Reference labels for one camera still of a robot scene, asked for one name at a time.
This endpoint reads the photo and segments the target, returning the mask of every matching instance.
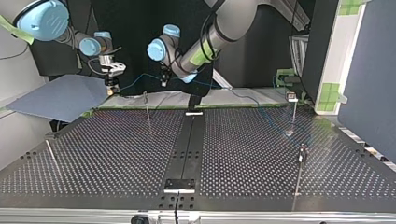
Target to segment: blue joint cap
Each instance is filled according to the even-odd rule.
[[[171,36],[174,36],[174,37],[180,37],[180,29],[177,26],[172,25],[172,24],[165,25],[163,27],[163,33],[165,35],[171,35]]]
[[[17,21],[17,26],[37,40],[51,41],[66,31],[68,23],[66,6],[58,0],[49,0],[23,15]]]
[[[150,59],[160,62],[166,57],[166,46],[161,39],[154,39],[148,45],[148,56]]]
[[[94,36],[111,39],[111,34],[110,34],[110,32],[107,32],[107,31],[95,32]]]
[[[197,75],[198,75],[198,71],[195,70],[189,76],[181,78],[181,80],[184,81],[184,83],[191,83],[197,77]]]
[[[99,41],[93,38],[85,38],[79,42],[79,50],[87,56],[99,55],[101,48]]]

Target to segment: robotic arm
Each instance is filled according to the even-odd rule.
[[[123,74],[126,66],[113,60],[115,50],[111,34],[96,32],[89,36],[70,28],[69,12],[59,0],[1,0],[0,15],[37,40],[56,40],[87,56],[98,56],[106,76],[107,93],[112,95],[120,91],[116,76]]]
[[[257,0],[205,0],[212,8],[214,24],[182,55],[178,49],[180,30],[175,25],[165,25],[163,34],[148,45],[148,56],[161,62],[165,69],[175,73],[185,83],[197,76],[197,69],[216,59],[216,55],[229,44],[243,37],[256,16]]]

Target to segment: white wall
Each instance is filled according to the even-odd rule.
[[[38,74],[30,50],[21,56],[1,60],[23,52],[26,43],[0,26],[0,170],[21,154],[36,147],[50,132],[47,119],[12,113],[4,106],[45,84]]]

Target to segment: black curtain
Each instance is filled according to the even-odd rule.
[[[312,18],[315,0],[299,2]],[[162,33],[165,24],[180,27],[180,46],[187,51],[198,40],[201,26],[210,13],[204,0],[92,0],[92,6],[99,29],[110,31],[115,47],[123,47],[116,54],[117,60],[128,66],[120,76],[121,87],[130,85],[143,73],[160,74],[160,65],[149,59],[146,49],[151,40]],[[271,87],[276,70],[291,67],[290,33],[290,23],[276,10],[259,7],[248,34],[221,53],[216,67],[234,81],[235,86]],[[211,83],[212,70],[212,65],[207,66],[195,80]],[[163,88],[159,80],[143,77],[122,94],[182,90],[205,96],[209,88],[196,83],[187,85],[180,80],[172,80]]]
[[[159,76],[160,65],[149,59],[146,48],[152,39],[162,33],[165,24],[180,27],[180,46],[187,51],[198,40],[202,23],[210,12],[203,0],[92,0],[92,6],[99,29],[111,32],[115,47],[122,46],[116,57],[128,68],[119,77],[121,87],[132,84],[143,73]],[[196,80],[210,83],[212,70],[212,65],[207,66]],[[205,96],[209,87],[171,80],[168,87],[163,88],[159,80],[142,77],[122,94],[174,90]]]

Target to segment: perforated metal plate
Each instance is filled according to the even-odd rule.
[[[206,110],[194,209],[396,212],[396,174],[309,109],[294,125],[291,113]],[[294,197],[301,144],[309,156]]]
[[[64,199],[67,206],[80,207],[78,198],[84,198],[90,208],[157,209],[183,115],[155,111],[148,121],[146,111],[95,112],[50,141],[56,160],[45,148],[25,155],[14,170],[5,170],[0,175],[1,196],[39,200],[27,203],[33,207],[46,200],[52,207]],[[76,204],[70,204],[73,198]],[[104,198],[109,204],[102,204]]]

